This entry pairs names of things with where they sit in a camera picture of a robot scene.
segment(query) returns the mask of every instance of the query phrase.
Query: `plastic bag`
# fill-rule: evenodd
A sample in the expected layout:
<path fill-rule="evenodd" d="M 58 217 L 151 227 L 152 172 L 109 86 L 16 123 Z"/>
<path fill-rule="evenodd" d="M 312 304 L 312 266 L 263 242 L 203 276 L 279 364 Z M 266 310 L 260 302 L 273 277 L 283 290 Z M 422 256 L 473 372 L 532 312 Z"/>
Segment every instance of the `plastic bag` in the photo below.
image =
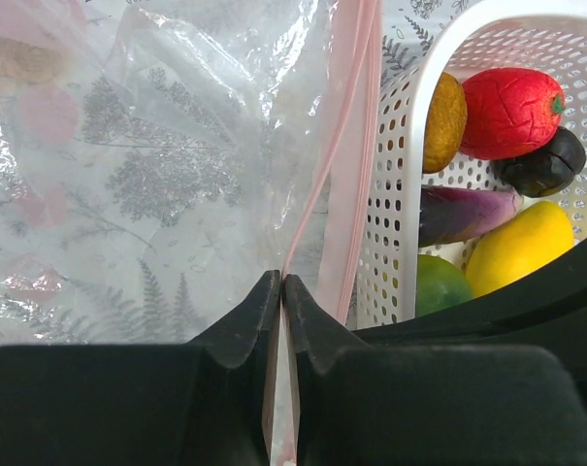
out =
<path fill-rule="evenodd" d="M 0 344 L 184 342 L 289 263 L 343 321 L 376 0 L 93 3 L 0 1 Z"/>

